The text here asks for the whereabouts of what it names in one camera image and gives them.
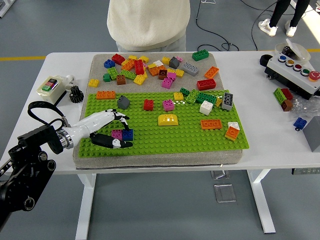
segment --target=person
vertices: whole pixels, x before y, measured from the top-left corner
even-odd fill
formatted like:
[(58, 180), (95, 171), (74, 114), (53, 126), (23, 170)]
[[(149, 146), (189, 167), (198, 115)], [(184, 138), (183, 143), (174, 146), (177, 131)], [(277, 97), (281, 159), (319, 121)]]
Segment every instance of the person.
[[(278, 2), (275, 5), (271, 19), (267, 18), (266, 20), (259, 22), (258, 26), (260, 30), (271, 37), (275, 36), (278, 29), (278, 21), (289, 7), (290, 1), (291, 0), (278, 0)], [(285, 34), (288, 37), (293, 37), (295, 35), (298, 22), (300, 21), (302, 15), (305, 13), (309, 3), (310, 0), (297, 0), (292, 20), (288, 20), (284, 25), (284, 28), (286, 29)]]
[(189, 0), (110, 0), (107, 28), (119, 52), (185, 52)]

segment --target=purple lego brick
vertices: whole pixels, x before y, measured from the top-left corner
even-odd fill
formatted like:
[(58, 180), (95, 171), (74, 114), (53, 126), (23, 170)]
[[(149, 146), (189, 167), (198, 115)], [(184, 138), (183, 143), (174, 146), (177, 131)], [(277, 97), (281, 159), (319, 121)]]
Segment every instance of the purple lego brick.
[(165, 78), (162, 83), (161, 83), (161, 86), (165, 89), (170, 89), (171, 88), (171, 85), (172, 85), (173, 81), (172, 79), (169, 79), (169, 78)]
[(121, 129), (112, 130), (111, 136), (115, 139), (122, 140), (122, 130)]
[(178, 59), (180, 63), (183, 61), (182, 57), (176, 56), (175, 58)]
[(168, 73), (166, 74), (166, 77), (167, 77), (168, 79), (174, 79), (173, 81), (175, 81), (175, 80), (176, 80), (176, 77), (177, 77), (177, 74), (176, 74), (175, 72), (168, 72)]
[(166, 112), (172, 111), (172, 110), (175, 109), (175, 105), (174, 105), (174, 103), (172, 102), (171, 99), (169, 99), (169, 100), (164, 100), (164, 101), (162, 102), (162, 105), (163, 105), (164, 111), (166, 111)]

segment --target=control box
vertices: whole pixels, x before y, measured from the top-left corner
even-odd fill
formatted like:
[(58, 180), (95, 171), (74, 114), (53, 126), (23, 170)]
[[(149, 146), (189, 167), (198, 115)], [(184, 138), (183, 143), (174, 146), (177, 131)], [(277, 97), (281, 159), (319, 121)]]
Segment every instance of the control box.
[(277, 80), (304, 99), (320, 95), (320, 73), (309, 62), (304, 66), (278, 53), (269, 59), (264, 72), (269, 79)]

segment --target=floor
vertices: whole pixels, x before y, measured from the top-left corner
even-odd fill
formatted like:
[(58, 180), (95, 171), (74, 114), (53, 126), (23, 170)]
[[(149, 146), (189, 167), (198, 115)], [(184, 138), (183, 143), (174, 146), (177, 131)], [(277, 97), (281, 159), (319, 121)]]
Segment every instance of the floor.
[[(202, 44), (225, 51), (221, 37), (197, 27), (199, 2), (191, 1), (187, 51), (195, 52)], [(274, 0), (243, 2), (266, 9)], [(284, 15), (277, 35), (269, 37), (255, 22), (262, 10), (250, 8), (243, 2), (202, 3), (197, 22), (232, 43), (231, 51), (237, 50), (234, 45), (240, 51), (256, 51), (251, 31), (258, 50), (273, 50), (276, 44), (286, 41), (284, 24), (291, 16)], [(0, 18), (1, 155), (44, 56), (52, 52), (117, 51), (106, 26), (108, 3), (105, 0), (16, 0)], [(310, 6), (315, 9), (316, 0), (311, 0)], [(294, 9), (289, 7), (286, 14), (293, 13)], [(258, 20), (268, 17), (262, 15)], [(290, 40), (309, 49), (310, 63), (320, 69), (320, 39), (315, 38), (314, 30), (301, 20), (296, 35)], [(209, 46), (205, 49), (216, 51)], [(26, 60), (35, 56), (40, 59)], [(88, 239), (319, 239), (319, 174), (291, 175), (291, 169), (274, 169), (264, 178), (262, 186), (275, 225), (274, 234), (264, 234), (262, 230), (246, 171), (231, 171), (230, 175), (228, 180), (213, 180), (209, 171), (98, 175)], [(236, 202), (217, 203), (213, 185), (220, 183), (233, 184)], [(74, 239), (82, 193), (78, 176), (54, 175), (35, 209), (14, 212), (0, 232), (0, 238)]]

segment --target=white table frame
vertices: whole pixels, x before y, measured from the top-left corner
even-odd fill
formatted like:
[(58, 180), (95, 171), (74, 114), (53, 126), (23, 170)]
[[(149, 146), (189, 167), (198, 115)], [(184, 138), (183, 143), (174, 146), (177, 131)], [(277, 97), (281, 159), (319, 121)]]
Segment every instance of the white table frame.
[[(28, 125), (25, 125), (23, 121), (29, 118), (28, 104), (41, 100), (36, 93), (38, 86), (48, 76), (72, 74), (75, 76), (76, 85), (81, 90), (86, 89), (90, 66), (96, 54), (112, 54), (112, 52), (51, 53), (46, 57), (1, 158), (0, 165), (9, 159), (8, 150), (17, 144), (18, 136), (41, 125), (32, 119)], [(261, 180), (270, 169), (319, 168), (320, 153), (311, 152), (303, 132), (295, 131), (293, 123), (297, 117), (295, 118), (291, 112), (283, 112), (273, 97), (275, 89), (283, 86), (276, 81), (267, 80), (264, 67), (259, 65), (262, 55), (272, 55), (273, 52), (241, 51), (213, 52), (212, 54), (220, 69), (219, 74), (224, 88), (233, 94), (250, 148), (243, 151), (243, 156), (237, 164), (231, 165), (76, 170), (72, 149), (53, 156), (50, 148), (43, 145), (42, 149), (57, 163), (54, 174), (77, 174), (84, 185), (76, 232), (77, 240), (87, 239), (96, 174), (107, 173), (247, 170), (263, 231), (264, 233), (276, 232)], [(170, 56), (170, 53), (163, 53), (163, 55)], [(63, 113), (68, 113), (69, 123), (75, 124), (80, 118), (82, 105), (82, 103), (71, 103), (65, 97), (58, 107)], [(49, 110), (44, 115), (48, 120), (54, 117)]]

